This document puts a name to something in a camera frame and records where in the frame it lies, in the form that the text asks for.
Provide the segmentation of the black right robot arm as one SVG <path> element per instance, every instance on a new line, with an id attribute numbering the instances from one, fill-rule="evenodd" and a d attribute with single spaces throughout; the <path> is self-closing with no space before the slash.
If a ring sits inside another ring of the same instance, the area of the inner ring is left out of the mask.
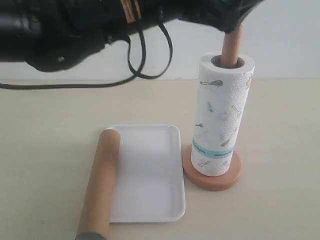
<path id="1" fill-rule="evenodd" d="M 258 0 L 3 0 L 0 60 L 68 70 L 107 43 L 171 20 L 230 33 Z"/>

